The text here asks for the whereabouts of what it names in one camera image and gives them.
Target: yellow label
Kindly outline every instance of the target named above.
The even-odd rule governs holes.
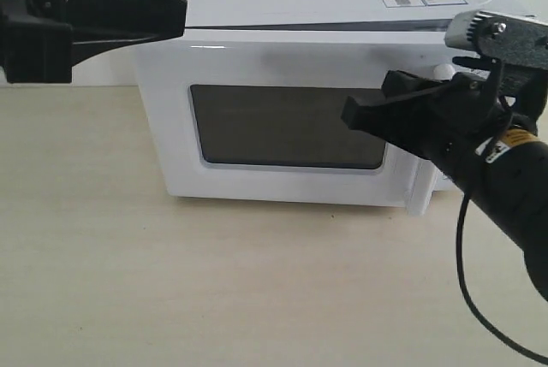
[[[537,138],[534,134],[522,129],[511,129],[501,138],[501,142],[510,148],[538,141],[539,138]]]

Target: beige table surface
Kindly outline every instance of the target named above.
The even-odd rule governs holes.
[[[0,366],[535,365],[462,302],[459,202],[172,198],[135,88],[2,90]],[[475,208],[465,249],[479,306],[548,352],[548,304]]]

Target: black cable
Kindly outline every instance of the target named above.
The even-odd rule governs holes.
[[[499,90],[499,87],[500,87],[500,81],[496,89],[497,92]],[[505,110],[506,118],[504,120],[503,128],[499,131],[498,134],[496,134],[492,138],[492,140],[489,142],[489,144],[485,147],[484,151],[482,152],[481,157],[484,159],[486,159],[489,155],[491,155],[491,153],[495,149],[495,146],[497,145],[497,142],[506,134],[508,129],[512,126],[512,120],[513,120],[512,109],[508,105],[506,98],[500,97],[499,100]],[[506,346],[510,347],[515,352],[518,352],[523,357],[529,358],[543,365],[548,365],[548,357],[538,354],[536,352],[532,352],[528,348],[525,348],[524,346],[516,343],[515,341],[510,339],[506,334],[504,334],[502,331],[497,329],[491,322],[489,322],[489,320],[487,320],[487,318],[478,309],[478,307],[472,300],[472,297],[470,297],[470,292],[468,291],[466,278],[464,275],[464,259],[462,257],[462,236],[464,234],[464,221],[466,219],[466,214],[468,212],[468,206],[470,204],[470,200],[474,194],[475,186],[479,181],[482,180],[483,172],[486,165],[487,163],[484,162],[484,166],[482,166],[482,169],[480,169],[478,172],[479,177],[476,178],[477,180],[470,181],[470,184],[468,185],[468,188],[466,189],[466,192],[464,193],[464,197],[462,198],[461,209],[459,211],[459,219],[456,225],[456,273],[458,275],[459,287],[461,288],[462,297],[464,298],[464,301],[466,302],[468,309],[470,309],[474,317],[476,317],[479,323],[481,323],[481,325],[485,327],[487,331],[489,331],[491,334],[497,337],[500,341],[502,341]]]

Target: screw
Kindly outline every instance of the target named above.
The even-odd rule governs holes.
[[[493,36],[497,36],[505,32],[506,32],[506,24],[504,22],[493,23],[493,26],[491,27],[491,33]]]

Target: microwave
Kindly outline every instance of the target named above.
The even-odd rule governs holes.
[[[514,0],[188,0],[182,38],[134,50],[168,192],[422,214],[447,179],[341,114],[381,98],[389,70],[460,70],[444,30],[472,9],[527,15]]]

